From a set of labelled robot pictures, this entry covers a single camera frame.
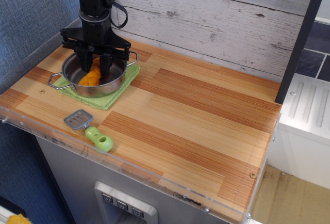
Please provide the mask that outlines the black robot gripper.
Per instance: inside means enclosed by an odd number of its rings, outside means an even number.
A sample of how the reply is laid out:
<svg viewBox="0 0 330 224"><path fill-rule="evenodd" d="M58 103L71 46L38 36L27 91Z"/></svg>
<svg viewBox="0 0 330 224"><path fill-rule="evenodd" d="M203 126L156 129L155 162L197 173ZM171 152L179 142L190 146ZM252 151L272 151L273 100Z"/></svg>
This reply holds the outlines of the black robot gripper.
<svg viewBox="0 0 330 224"><path fill-rule="evenodd" d="M101 76L109 74L115 59L128 61L131 43L116 35L111 21L106 18L100 22L82 21L81 27L63 28L60 31L64 48L72 49L83 71L90 71L93 58L100 57Z"/></svg>

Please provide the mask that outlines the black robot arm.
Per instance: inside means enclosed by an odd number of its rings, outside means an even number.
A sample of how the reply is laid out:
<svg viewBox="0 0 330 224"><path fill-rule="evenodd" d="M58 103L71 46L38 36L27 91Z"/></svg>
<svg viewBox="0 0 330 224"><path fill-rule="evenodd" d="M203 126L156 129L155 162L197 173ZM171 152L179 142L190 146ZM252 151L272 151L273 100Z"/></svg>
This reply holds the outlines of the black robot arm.
<svg viewBox="0 0 330 224"><path fill-rule="evenodd" d="M113 26L123 28L128 19L122 24L115 24L111 17L111 9L116 7L125 15L128 13L116 0L79 0L79 3L82 27L62 29L62 45L74 50L81 69L86 73L91 70L93 55L99 55L101 75L106 76L114 60L129 60L131 47L130 42L112 30Z"/></svg>

